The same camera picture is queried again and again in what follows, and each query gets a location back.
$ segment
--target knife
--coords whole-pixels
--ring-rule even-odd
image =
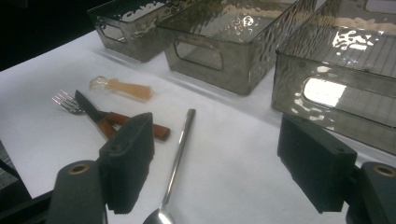
[[[81,109],[83,109],[86,114],[98,125],[99,129],[105,134],[107,138],[110,138],[111,135],[114,134],[115,129],[112,126],[113,123],[123,125],[129,119],[129,117],[118,113],[97,110],[93,104],[79,91],[76,91],[75,98],[79,107],[81,107]],[[155,138],[165,141],[169,137],[171,130],[162,125],[153,124],[153,132]]]
[[[96,123],[97,127],[107,138],[111,138],[117,132],[105,116],[81,92],[76,91],[75,97],[81,109]]]
[[[114,113],[114,112],[103,112],[103,111],[100,111],[100,112],[102,113],[103,116],[105,116],[105,118],[107,120],[110,120],[110,121],[120,124],[120,125],[126,123],[126,121],[129,119],[129,117],[127,117],[127,116],[124,116],[124,115],[121,115],[118,113]],[[153,131],[154,131],[155,138],[165,141],[169,137],[169,134],[171,132],[171,130],[169,128],[164,127],[159,124],[153,124],[152,127],[154,129]]]

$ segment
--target fork tines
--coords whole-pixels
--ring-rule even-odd
[[[52,97],[52,100],[72,114],[82,114],[76,99],[65,91],[60,91]]]

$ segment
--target dark background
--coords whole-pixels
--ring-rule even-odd
[[[87,10],[106,2],[0,0],[0,71],[93,31]]]

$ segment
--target screw hole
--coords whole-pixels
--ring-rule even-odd
[[[70,175],[79,175],[82,174],[84,172],[86,172],[88,169],[90,169],[90,166],[87,164],[78,164],[73,166],[70,171],[69,174]]]
[[[396,176],[396,171],[392,168],[387,167],[387,166],[377,165],[374,167],[374,170],[377,171],[381,175],[386,175],[386,176],[390,176],[390,177]]]

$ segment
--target wooden handle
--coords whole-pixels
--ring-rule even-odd
[[[105,118],[120,125],[124,124],[129,119],[129,117],[114,112],[105,113]],[[171,132],[169,128],[158,124],[153,124],[153,131],[154,137],[163,141],[169,137]]]
[[[169,134],[171,133],[171,130],[169,128],[163,127],[158,124],[153,124],[153,129],[154,129],[154,137],[165,141],[168,139]]]
[[[123,91],[143,100],[148,100],[152,95],[151,87],[149,86],[122,83],[116,78],[110,79],[106,84],[106,88],[116,91]]]
[[[106,119],[99,120],[96,125],[108,139],[117,131]]]

